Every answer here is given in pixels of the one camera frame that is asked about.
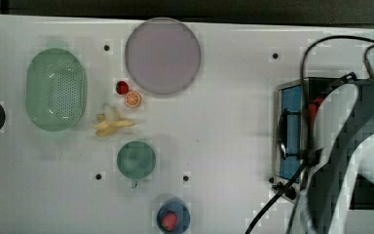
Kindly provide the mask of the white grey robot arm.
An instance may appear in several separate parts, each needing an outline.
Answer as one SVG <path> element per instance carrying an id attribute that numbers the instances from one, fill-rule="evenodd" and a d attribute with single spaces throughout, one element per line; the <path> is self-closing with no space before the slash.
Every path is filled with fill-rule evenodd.
<path id="1" fill-rule="evenodd" d="M 314 124 L 314 165 L 300 192 L 293 234 L 345 234 L 359 174 L 374 182 L 374 80 L 326 96 Z"/>

